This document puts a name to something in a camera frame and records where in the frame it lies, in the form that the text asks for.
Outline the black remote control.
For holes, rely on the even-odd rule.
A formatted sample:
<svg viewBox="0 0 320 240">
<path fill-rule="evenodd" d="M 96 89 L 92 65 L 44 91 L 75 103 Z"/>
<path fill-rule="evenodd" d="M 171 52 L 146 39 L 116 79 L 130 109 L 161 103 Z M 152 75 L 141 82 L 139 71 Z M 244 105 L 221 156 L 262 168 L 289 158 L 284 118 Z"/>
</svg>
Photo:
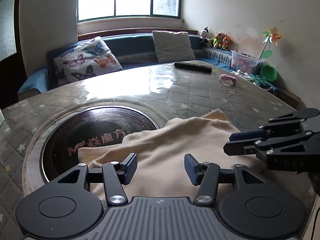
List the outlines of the black remote control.
<svg viewBox="0 0 320 240">
<path fill-rule="evenodd" d="M 174 67 L 177 69 L 184 69 L 188 71 L 201 72 L 206 74 L 210 74 L 212 72 L 212 67 L 210 66 L 190 62 L 175 62 Z"/>
</svg>

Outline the orange tiger plush toy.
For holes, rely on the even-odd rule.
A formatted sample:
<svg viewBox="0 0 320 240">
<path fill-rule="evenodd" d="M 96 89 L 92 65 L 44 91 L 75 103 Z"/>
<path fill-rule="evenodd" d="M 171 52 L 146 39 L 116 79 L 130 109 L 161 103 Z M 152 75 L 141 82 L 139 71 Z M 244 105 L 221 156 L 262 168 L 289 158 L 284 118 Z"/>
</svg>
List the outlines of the orange tiger plush toy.
<svg viewBox="0 0 320 240">
<path fill-rule="evenodd" d="M 229 46 L 230 42 L 231 42 L 231 37 L 226 35 L 222 40 L 221 49 L 228 50 L 228 46 Z"/>
</svg>

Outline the grey plain pillow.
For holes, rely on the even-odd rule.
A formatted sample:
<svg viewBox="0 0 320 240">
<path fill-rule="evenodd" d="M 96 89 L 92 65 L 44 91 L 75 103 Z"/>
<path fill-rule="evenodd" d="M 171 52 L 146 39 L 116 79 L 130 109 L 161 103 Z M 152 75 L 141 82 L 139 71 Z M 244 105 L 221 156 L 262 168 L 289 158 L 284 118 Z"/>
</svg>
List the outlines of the grey plain pillow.
<svg viewBox="0 0 320 240">
<path fill-rule="evenodd" d="M 153 30 L 152 38 L 159 63 L 196 59 L 187 32 Z"/>
</svg>

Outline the cream garment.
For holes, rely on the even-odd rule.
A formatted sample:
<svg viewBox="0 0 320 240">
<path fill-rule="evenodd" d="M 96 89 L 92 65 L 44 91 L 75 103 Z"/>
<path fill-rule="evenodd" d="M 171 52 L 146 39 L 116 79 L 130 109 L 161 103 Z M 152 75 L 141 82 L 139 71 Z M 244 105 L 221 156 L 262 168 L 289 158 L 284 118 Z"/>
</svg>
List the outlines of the cream garment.
<svg viewBox="0 0 320 240">
<path fill-rule="evenodd" d="M 78 150 L 81 163 L 90 168 L 111 161 L 122 162 L 130 153 L 137 155 L 137 169 L 124 191 L 132 197 L 194 198 L 197 188 L 184 170 L 184 155 L 192 154 L 199 162 L 216 163 L 221 168 L 244 164 L 260 173 L 265 164 L 253 155 L 228 156 L 223 146 L 238 129 L 220 109 L 189 119 L 174 118 L 163 128 L 126 135 L 120 144 L 83 147 Z"/>
</svg>

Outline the colourful paper pinwheel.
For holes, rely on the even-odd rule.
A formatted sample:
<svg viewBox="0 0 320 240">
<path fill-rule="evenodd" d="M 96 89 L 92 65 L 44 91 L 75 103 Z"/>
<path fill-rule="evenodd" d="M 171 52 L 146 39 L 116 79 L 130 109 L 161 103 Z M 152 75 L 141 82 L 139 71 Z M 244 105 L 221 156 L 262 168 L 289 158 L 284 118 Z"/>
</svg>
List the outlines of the colourful paper pinwheel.
<svg viewBox="0 0 320 240">
<path fill-rule="evenodd" d="M 276 27 L 273 27 L 273 28 L 267 28 L 265 31 L 263 31 L 261 33 L 264 37 L 264 40 L 263 40 L 263 49 L 261 50 L 261 53 L 258 57 L 258 60 L 260 60 L 262 58 L 262 55 L 266 49 L 266 46 L 268 44 L 275 44 L 276 46 L 279 45 L 279 40 L 281 39 L 281 35 L 278 33 L 278 29 Z"/>
</svg>

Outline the pink knitted item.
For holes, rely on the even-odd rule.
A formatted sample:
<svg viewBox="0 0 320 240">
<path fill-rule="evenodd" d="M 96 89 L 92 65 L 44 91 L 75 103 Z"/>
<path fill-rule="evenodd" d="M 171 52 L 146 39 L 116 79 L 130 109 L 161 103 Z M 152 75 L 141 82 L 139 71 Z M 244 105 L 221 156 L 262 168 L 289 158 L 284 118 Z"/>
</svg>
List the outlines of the pink knitted item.
<svg viewBox="0 0 320 240">
<path fill-rule="evenodd" d="M 228 87 L 234 87 L 237 81 L 236 77 L 233 77 L 228 74 L 221 74 L 219 76 L 219 80 L 222 85 L 228 86 Z"/>
</svg>

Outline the dark wooden door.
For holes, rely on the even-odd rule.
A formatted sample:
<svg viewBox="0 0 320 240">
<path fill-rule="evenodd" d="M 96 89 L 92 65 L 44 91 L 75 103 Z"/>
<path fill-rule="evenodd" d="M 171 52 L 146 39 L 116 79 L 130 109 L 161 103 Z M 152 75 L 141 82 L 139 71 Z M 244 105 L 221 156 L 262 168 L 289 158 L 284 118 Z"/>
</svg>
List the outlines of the dark wooden door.
<svg viewBox="0 0 320 240">
<path fill-rule="evenodd" d="M 19 28 L 20 0 L 1 0 L 1 109 L 18 101 L 27 79 Z"/>
</svg>

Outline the butterfly print pillow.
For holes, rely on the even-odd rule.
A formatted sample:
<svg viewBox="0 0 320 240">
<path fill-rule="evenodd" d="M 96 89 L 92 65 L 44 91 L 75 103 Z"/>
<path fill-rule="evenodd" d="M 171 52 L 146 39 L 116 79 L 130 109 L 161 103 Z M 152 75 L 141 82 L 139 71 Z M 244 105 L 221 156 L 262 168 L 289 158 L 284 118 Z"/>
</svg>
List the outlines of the butterfly print pillow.
<svg viewBox="0 0 320 240">
<path fill-rule="evenodd" d="M 59 86 L 122 70 L 121 64 L 100 36 L 56 57 L 54 67 Z"/>
</svg>

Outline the green plastic bucket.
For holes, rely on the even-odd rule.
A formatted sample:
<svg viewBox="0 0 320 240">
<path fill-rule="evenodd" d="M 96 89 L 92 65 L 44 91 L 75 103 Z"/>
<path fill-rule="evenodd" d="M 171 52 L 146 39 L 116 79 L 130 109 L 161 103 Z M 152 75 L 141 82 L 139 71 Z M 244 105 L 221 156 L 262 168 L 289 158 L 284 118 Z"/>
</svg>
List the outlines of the green plastic bucket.
<svg viewBox="0 0 320 240">
<path fill-rule="evenodd" d="M 278 78 L 277 71 L 270 65 L 263 65 L 260 68 L 260 76 L 268 82 L 276 81 Z"/>
</svg>

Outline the grey quilted star tablecloth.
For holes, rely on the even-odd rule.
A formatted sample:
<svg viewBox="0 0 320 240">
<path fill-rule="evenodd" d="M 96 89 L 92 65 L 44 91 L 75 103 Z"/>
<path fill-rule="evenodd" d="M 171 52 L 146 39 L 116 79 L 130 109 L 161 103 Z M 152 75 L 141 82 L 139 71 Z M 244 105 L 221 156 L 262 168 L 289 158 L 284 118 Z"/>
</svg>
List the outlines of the grey quilted star tablecloth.
<svg viewBox="0 0 320 240">
<path fill-rule="evenodd" d="M 20 101 L 3 111 L 1 126 L 1 239 L 299 239 L 316 196 L 306 172 L 260 173 L 244 164 L 221 168 L 213 206 L 194 198 L 132 197 L 108 206 L 103 165 L 79 161 L 46 182 L 41 150 L 50 132 L 89 107 L 127 106 L 160 128 L 174 118 L 220 109 L 238 132 L 295 112 L 271 93 L 224 74 L 177 69 L 173 64 L 121 70 L 76 81 Z"/>
</svg>

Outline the clear plastic storage box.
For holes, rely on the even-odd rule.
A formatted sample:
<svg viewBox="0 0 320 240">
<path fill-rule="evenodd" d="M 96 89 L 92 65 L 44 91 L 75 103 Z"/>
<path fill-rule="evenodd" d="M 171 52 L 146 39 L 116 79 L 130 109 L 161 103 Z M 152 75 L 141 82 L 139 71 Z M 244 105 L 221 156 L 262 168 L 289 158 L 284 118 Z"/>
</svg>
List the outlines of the clear plastic storage box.
<svg viewBox="0 0 320 240">
<path fill-rule="evenodd" d="M 241 70 L 244 73 L 253 73 L 258 64 L 258 59 L 241 51 L 232 50 L 231 67 L 235 70 Z"/>
</svg>

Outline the brown green plush toy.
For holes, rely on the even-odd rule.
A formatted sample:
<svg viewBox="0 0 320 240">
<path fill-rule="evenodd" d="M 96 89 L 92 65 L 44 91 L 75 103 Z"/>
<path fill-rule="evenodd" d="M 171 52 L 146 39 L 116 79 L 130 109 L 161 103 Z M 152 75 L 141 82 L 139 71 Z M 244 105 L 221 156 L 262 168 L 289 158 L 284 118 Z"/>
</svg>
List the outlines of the brown green plush toy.
<svg viewBox="0 0 320 240">
<path fill-rule="evenodd" d="M 225 34 L 223 32 L 218 32 L 214 35 L 213 38 L 208 40 L 208 46 L 216 49 L 221 49 L 224 38 Z"/>
</svg>

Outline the round black induction cooktop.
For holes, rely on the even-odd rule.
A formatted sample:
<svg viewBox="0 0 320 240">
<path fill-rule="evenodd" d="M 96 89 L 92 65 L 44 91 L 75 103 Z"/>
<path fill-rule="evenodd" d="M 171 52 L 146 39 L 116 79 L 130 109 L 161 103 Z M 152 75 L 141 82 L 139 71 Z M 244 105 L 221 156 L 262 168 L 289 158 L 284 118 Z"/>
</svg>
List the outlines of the round black induction cooktop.
<svg viewBox="0 0 320 240">
<path fill-rule="evenodd" d="M 89 107 L 72 114 L 48 135 L 41 150 L 41 172 L 49 182 L 79 163 L 82 147 L 119 144 L 131 133 L 159 126 L 145 113 L 127 106 Z"/>
</svg>

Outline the black white plush toy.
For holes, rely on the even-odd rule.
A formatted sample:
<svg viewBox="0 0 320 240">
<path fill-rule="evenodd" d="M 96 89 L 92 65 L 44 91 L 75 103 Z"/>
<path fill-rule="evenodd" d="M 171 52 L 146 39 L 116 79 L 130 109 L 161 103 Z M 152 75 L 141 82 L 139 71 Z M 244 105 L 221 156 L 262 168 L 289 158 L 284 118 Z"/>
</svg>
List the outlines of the black white plush toy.
<svg viewBox="0 0 320 240">
<path fill-rule="evenodd" d="M 200 38 L 205 46 L 210 46 L 209 42 L 212 37 L 209 35 L 208 27 L 202 28 L 202 30 L 200 31 Z"/>
</svg>

